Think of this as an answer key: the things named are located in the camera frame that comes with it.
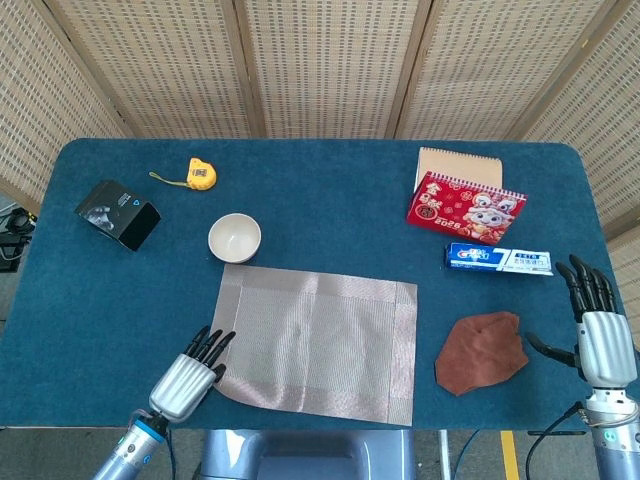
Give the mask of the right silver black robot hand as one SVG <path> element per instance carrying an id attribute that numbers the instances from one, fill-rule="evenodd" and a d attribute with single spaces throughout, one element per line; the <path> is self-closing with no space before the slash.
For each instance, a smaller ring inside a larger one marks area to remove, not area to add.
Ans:
<path id="1" fill-rule="evenodd" d="M 613 285 L 599 269 L 578 256 L 556 264 L 569 291 L 577 343 L 571 351 L 553 347 L 532 332 L 528 343 L 541 355 L 578 371 L 594 389 L 621 390 L 638 378 L 631 330 L 619 312 Z"/>

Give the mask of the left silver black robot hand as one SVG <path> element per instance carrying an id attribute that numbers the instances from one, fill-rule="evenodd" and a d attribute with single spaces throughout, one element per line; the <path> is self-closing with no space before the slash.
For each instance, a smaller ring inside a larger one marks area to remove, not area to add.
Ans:
<path id="1" fill-rule="evenodd" d="M 151 411 L 169 423 L 186 421 L 224 377 L 226 365 L 220 357 L 235 336 L 235 331 L 199 330 L 152 389 Z"/>

